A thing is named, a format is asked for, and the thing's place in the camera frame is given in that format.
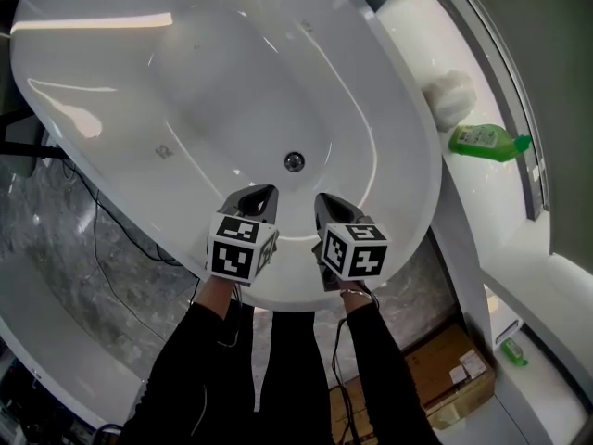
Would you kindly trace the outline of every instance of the small green bottle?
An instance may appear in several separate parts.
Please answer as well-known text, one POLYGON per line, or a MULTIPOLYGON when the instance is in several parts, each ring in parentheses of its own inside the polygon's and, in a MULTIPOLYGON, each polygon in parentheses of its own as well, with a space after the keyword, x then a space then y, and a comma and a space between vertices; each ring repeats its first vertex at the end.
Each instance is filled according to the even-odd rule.
POLYGON ((520 135, 513 140, 502 127, 488 123, 460 125, 453 132, 448 147, 460 155, 509 161, 529 148, 530 143, 529 135, 520 135))
POLYGON ((523 357, 523 350, 512 340, 512 338, 507 338, 502 343, 500 343, 500 348, 513 364, 517 366, 526 366, 529 364, 529 361, 523 357))

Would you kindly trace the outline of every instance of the label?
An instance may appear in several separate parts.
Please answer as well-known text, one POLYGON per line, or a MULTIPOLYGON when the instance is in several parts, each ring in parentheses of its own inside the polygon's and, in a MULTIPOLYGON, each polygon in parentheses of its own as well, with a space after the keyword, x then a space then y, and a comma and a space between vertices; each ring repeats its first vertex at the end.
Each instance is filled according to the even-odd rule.
POLYGON ((497 145, 498 132, 487 125, 477 127, 465 127, 461 129, 457 142, 462 145, 483 146, 494 148, 497 145))
POLYGON ((507 348, 509 349, 509 351, 514 355, 515 358, 519 359, 523 356, 523 352, 521 351, 521 348, 519 348, 519 346, 512 339, 507 339, 506 345, 507 345, 507 348))
POLYGON ((453 381, 453 384, 459 384, 460 382, 463 382, 465 379, 467 379, 465 369, 463 369, 462 365, 454 367, 448 372, 448 374, 451 376, 451 381, 453 381))
POLYGON ((475 379, 481 373, 485 373, 487 371, 486 365, 474 350, 469 350, 463 356, 461 356, 460 362, 463 364, 463 367, 470 375, 471 379, 475 379))

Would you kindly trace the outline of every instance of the black cable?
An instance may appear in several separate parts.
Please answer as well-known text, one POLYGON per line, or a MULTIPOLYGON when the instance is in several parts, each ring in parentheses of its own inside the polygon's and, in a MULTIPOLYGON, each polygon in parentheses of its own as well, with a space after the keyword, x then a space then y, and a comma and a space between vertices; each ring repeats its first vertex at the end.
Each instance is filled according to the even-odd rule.
POLYGON ((356 424, 354 423, 354 411, 352 407, 352 400, 350 399, 350 395, 342 381, 342 371, 340 370, 340 362, 337 359, 337 347, 340 343, 340 331, 342 330, 342 326, 346 322, 346 318, 342 318, 337 324, 337 333, 335 334, 335 345, 334 345, 334 355, 332 356, 332 371, 334 371, 335 380, 337 381, 337 385, 340 388, 340 392, 342 393, 342 399, 344 400, 344 405, 346 407, 346 417, 347 417, 347 425, 346 429, 344 430, 344 434, 342 438, 338 442, 340 445, 344 443, 344 439, 346 438, 346 433, 348 429, 350 429, 352 433, 352 439, 355 445, 360 445, 360 437, 359 433, 356 429, 356 424))
POLYGON ((171 267, 183 267, 183 266, 181 265, 181 263, 180 263, 180 262, 178 262, 178 261, 176 261, 176 260, 175 260, 173 257, 171 257, 170 259, 165 259, 165 258, 163 257, 163 255, 161 254, 161 252, 160 252, 160 245, 159 245, 159 244, 157 244, 157 243, 155 243, 155 246, 157 246, 157 254, 158 254, 158 257, 159 257, 159 258, 160 258, 160 259, 161 259, 163 262, 165 262, 167 265, 170 265, 171 267))
POLYGON ((136 321, 139 324, 141 324, 144 328, 146 328, 153 335, 155 335, 155 337, 158 337, 158 339, 160 339, 163 343, 166 343, 167 340, 164 337, 162 337, 161 335, 159 335, 155 330, 153 330, 150 326, 148 326, 146 323, 144 323, 138 317, 138 315, 128 305, 126 305, 126 303, 120 298, 120 296, 113 289, 113 285, 111 284, 111 281, 109 280, 109 277, 107 277, 107 274, 106 274, 105 270, 103 269, 103 266, 101 265, 101 262, 99 261, 99 256, 97 255, 97 252, 96 252, 96 224, 97 224, 97 219, 99 217, 99 207, 101 206, 101 203, 98 202, 99 194, 100 193, 101 192, 97 189, 96 190, 95 219, 93 220, 93 249, 94 249, 94 252, 95 252, 96 265, 98 266, 99 270, 101 271, 101 273, 105 277, 105 281, 107 282, 107 285, 109 286, 109 290, 111 290, 111 293, 113 294, 113 296, 116 299, 118 299, 118 302, 121 303, 121 306, 124 307, 128 312, 130 312, 132 314, 132 316, 136 319, 136 321))
POLYGON ((62 164, 63 164, 63 165, 62 165, 62 170, 63 170, 63 166, 65 165, 65 166, 67 166, 67 167, 68 167, 70 170, 72 170, 74 173, 76 173, 76 175, 79 177, 79 179, 81 180, 82 184, 83 184, 83 185, 84 185, 84 187, 86 188, 86 191, 88 191, 89 195, 91 195, 91 198, 93 199, 93 201, 94 201, 94 202, 95 202, 95 203, 96 203, 98 206, 100 206, 100 207, 101 207, 101 209, 102 209, 102 210, 103 210, 103 211, 104 211, 104 212, 105 212, 105 213, 106 213, 106 214, 109 216, 109 218, 111 218, 111 221, 113 221, 115 224, 117 224, 117 225, 120 227, 121 231, 122 231, 122 232, 123 232, 123 233, 126 235, 126 237, 127 237, 129 240, 130 240, 130 242, 132 242, 132 244, 134 244, 134 245, 136 246, 136 248, 137 248, 138 250, 140 250, 140 251, 141 251, 141 252, 142 252, 142 253, 143 253, 143 254, 144 254, 146 257, 148 257, 150 260, 152 260, 152 261, 155 261, 155 262, 164 262, 164 263, 166 263, 167 265, 170 265, 171 267, 183 267, 183 266, 182 266, 182 265, 181 265, 179 262, 177 262, 177 263, 174 263, 174 262, 176 262, 174 259, 171 259, 170 261, 169 261, 169 260, 166 260, 166 259, 164 259, 164 258, 163 258, 163 257, 160 255, 160 253, 159 253, 159 251, 158 251, 158 250, 159 250, 159 246, 158 246, 158 244, 157 244, 157 243, 155 243, 155 245, 157 246, 157 253, 158 253, 158 257, 155 257, 155 256, 151 255, 150 253, 148 253, 148 252, 147 252, 147 251, 146 251, 146 250, 145 250, 145 249, 144 249, 142 246, 140 246, 140 244, 139 244, 139 243, 138 243, 138 242, 137 242, 135 239, 133 239, 133 238, 132 238, 132 236, 130 235, 130 233, 128 233, 127 229, 126 229, 126 228, 123 226, 123 224, 122 224, 122 223, 121 223, 121 222, 120 222, 120 221, 119 221, 119 220, 118 220, 118 219, 115 217, 115 215, 114 215, 114 214, 113 214, 113 213, 112 213, 110 210, 108 210, 108 209, 105 207, 105 205, 104 205, 103 203, 101 203, 101 202, 100 202, 100 201, 97 199, 97 197, 95 197, 95 196, 93 195, 93 190, 92 190, 92 189, 91 189, 91 187, 90 187, 90 186, 89 186, 89 185, 86 183, 86 180, 84 180, 84 177, 83 177, 83 176, 82 176, 82 175, 79 173, 79 171, 78 171, 78 170, 76 170, 75 168, 71 167, 71 166, 70 166, 70 165, 69 165, 69 164, 68 164, 68 163, 67 163, 65 160, 61 159, 60 161, 61 161, 61 162, 62 162, 62 164))
POLYGON ((217 343, 223 346, 225 349, 227 348, 234 348, 239 340, 239 330, 241 329, 241 315, 243 314, 243 293, 241 291, 241 287, 235 283, 233 287, 233 294, 234 299, 239 302, 239 314, 237 315, 237 329, 234 332, 234 340, 233 343, 223 343, 222 341, 217 341, 217 343))
POLYGON ((359 282, 359 286, 364 293, 371 296, 372 303, 374 303, 374 306, 377 307, 377 310, 381 310, 381 304, 379 303, 377 296, 372 293, 367 286, 364 285, 364 282, 359 282))
MULTIPOLYGON (((121 222, 119 222, 115 216, 103 205, 103 203, 101 203, 101 201, 99 200, 99 196, 101 194, 100 190, 97 188, 96 190, 96 195, 93 194, 93 191, 91 190, 90 186, 86 183, 86 181, 84 180, 84 177, 78 172, 78 170, 76 170, 75 168, 72 168, 65 160, 61 160, 62 162, 62 171, 64 173, 64 176, 71 180, 71 177, 73 175, 71 175, 71 177, 69 178, 66 175, 66 171, 64 169, 64 167, 68 167, 70 170, 72 170, 73 173, 75 173, 79 179, 81 180, 82 184, 84 185, 84 187, 86 188, 86 191, 88 191, 89 195, 91 196, 91 198, 93 199, 93 201, 95 202, 95 218, 93 221, 93 243, 94 243, 94 253, 95 253, 95 261, 97 264, 97 267, 99 268, 99 270, 101 271, 101 274, 105 277, 105 280, 107 282, 107 285, 109 286, 109 290, 111 290, 111 293, 113 294, 113 296, 121 303, 121 305, 128 311, 130 312, 130 314, 136 319, 136 321, 141 324, 144 328, 146 328, 148 331, 150 331, 153 335, 155 335, 156 337, 158 337, 163 343, 166 343, 167 341, 165 340, 165 338, 163 338, 161 335, 159 335, 155 330, 153 330, 150 326, 148 326, 146 323, 144 323, 139 317, 138 315, 120 298, 120 296, 115 292, 113 285, 111 284, 111 281, 109 280, 109 278, 107 277, 107 274, 105 272, 105 270, 103 269, 103 266, 101 265, 101 262, 99 261, 98 255, 97 255, 97 249, 96 249, 96 224, 97 224, 97 220, 98 220, 98 215, 99 215, 99 208, 101 208, 110 218, 111 220, 117 224, 121 231, 123 231, 123 233, 128 237, 128 239, 130 239, 130 242, 132 242, 143 254, 145 254, 145 256, 147 256, 150 260, 152 261, 159 261, 159 262, 165 262, 168 265, 171 265, 173 267, 178 267, 178 266, 182 266, 181 264, 176 265, 174 263, 172 263, 171 261, 168 261, 166 259, 164 259, 162 257, 162 255, 160 254, 160 250, 159 250, 159 246, 157 243, 155 243, 155 246, 157 246, 157 253, 158 256, 160 257, 160 259, 157 259, 153 256, 151 256, 148 252, 146 252, 134 239, 132 239, 132 237, 130 236, 130 234, 126 231, 125 227, 123 227, 123 225, 121 224, 121 222)), ((196 296, 197 293, 197 287, 200 284, 200 279, 194 275, 194 277, 197 279, 196 282, 196 287, 194 288, 194 295, 192 295, 192 298, 190 299, 190 304, 191 302, 194 300, 194 297, 196 296)))
POLYGON ((189 299, 189 306, 190 307, 192 306, 192 301, 194 301, 194 298, 196 297, 197 286, 199 286, 199 285, 200 285, 200 279, 198 278, 197 279, 197 282, 196 282, 196 288, 194 288, 194 295, 192 295, 192 297, 189 299))

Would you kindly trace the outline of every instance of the bottle cap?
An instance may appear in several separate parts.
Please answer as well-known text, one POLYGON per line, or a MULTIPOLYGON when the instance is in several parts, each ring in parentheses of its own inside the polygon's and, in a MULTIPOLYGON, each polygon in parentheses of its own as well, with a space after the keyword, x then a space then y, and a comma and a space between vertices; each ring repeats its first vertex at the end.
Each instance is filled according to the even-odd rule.
POLYGON ((523 153, 527 148, 529 148, 529 144, 531 144, 531 136, 530 135, 519 135, 515 138, 514 142, 515 148, 519 153, 523 153))

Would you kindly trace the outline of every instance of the bathtub drain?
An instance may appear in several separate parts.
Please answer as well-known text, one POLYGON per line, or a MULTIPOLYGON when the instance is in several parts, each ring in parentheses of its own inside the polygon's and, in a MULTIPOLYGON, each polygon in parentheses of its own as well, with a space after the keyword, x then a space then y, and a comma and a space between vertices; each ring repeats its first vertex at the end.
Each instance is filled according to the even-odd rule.
POLYGON ((290 152, 284 158, 284 166, 292 173, 300 172, 305 168, 305 157, 298 152, 290 152))

